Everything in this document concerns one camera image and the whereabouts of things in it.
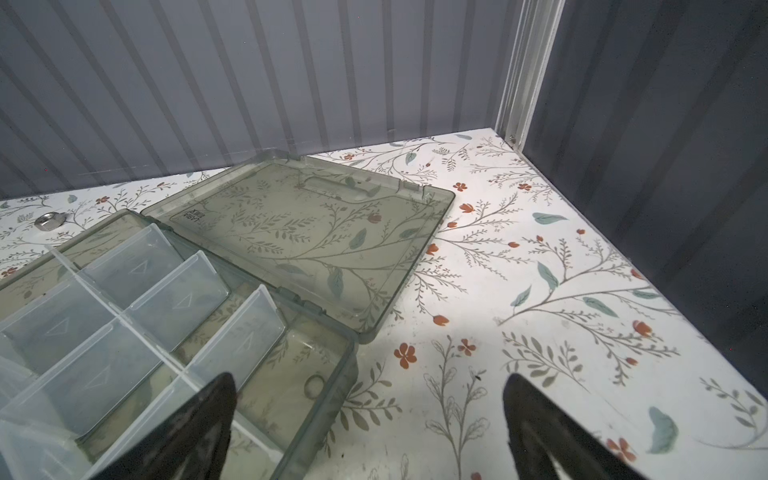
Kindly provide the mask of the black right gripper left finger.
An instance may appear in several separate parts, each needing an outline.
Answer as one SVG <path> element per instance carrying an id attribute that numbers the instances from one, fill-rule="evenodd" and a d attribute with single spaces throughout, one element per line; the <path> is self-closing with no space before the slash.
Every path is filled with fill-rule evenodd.
<path id="1" fill-rule="evenodd" d="M 97 479 L 218 479 L 231 440 L 236 390 L 229 373 L 214 377 Z"/>

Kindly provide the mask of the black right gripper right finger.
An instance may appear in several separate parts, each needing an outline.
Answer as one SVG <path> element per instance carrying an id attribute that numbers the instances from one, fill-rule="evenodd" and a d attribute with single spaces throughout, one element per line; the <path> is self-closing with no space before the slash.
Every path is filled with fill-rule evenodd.
<path id="1" fill-rule="evenodd" d="M 524 376 L 503 390 L 508 444 L 521 479 L 557 479 L 559 464 L 571 479 L 641 479 Z"/>

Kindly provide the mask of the translucent green organizer box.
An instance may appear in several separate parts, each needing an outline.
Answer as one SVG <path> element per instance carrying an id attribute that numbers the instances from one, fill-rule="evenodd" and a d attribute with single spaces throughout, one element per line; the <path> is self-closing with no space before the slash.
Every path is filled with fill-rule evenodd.
<path id="1" fill-rule="evenodd" d="M 1 283 L 1 475 L 95 475 L 221 373 L 221 479 L 302 478 L 454 194 L 267 151 Z"/>

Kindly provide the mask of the silver hex nut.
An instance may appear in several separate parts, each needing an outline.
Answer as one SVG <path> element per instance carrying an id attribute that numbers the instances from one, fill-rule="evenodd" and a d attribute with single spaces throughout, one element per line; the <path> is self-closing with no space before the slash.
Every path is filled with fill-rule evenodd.
<path id="1" fill-rule="evenodd" d="M 68 215 L 63 212 L 47 212 L 34 221 L 34 226 L 40 231 L 50 232 L 63 226 L 67 218 Z"/>

